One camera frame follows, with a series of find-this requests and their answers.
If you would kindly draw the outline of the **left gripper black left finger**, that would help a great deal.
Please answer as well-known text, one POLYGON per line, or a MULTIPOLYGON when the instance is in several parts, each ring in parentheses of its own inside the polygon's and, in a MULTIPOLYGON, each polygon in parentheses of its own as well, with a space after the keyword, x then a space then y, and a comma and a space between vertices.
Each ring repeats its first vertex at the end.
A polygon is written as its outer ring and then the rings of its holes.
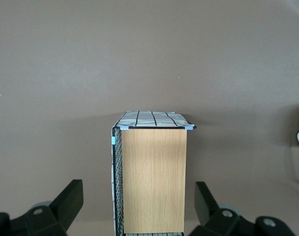
POLYGON ((0 212, 0 236, 65 236, 83 203, 83 181, 74 179, 48 206, 35 206, 12 220, 0 212))

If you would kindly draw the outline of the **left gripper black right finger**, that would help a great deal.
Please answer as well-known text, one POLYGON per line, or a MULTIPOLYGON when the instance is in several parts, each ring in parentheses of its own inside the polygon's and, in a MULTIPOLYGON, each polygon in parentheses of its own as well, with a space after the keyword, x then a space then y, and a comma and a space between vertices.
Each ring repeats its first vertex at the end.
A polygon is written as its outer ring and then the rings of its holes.
POLYGON ((280 219, 260 216, 252 223, 234 210, 220 208, 203 181, 195 183, 195 210, 200 222, 191 236, 293 236, 280 219))

